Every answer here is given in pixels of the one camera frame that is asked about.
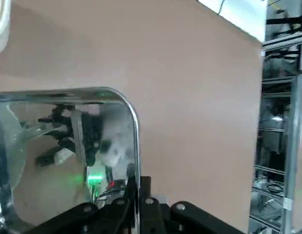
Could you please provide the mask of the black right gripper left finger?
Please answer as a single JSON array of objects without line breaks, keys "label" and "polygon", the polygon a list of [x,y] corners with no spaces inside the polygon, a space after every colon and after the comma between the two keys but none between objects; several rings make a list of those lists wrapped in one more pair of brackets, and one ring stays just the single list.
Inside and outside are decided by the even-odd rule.
[{"label": "black right gripper left finger", "polygon": [[98,208],[94,203],[82,203],[50,220],[31,228],[27,234],[121,234],[137,223],[137,183],[129,178],[124,195],[111,204]]}]

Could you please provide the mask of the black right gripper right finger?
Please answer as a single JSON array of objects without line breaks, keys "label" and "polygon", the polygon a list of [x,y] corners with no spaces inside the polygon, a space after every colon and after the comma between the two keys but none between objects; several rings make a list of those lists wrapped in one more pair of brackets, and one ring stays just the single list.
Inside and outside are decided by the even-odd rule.
[{"label": "black right gripper right finger", "polygon": [[242,231],[187,201],[169,206],[151,195],[151,177],[141,177],[141,234],[241,234]]}]

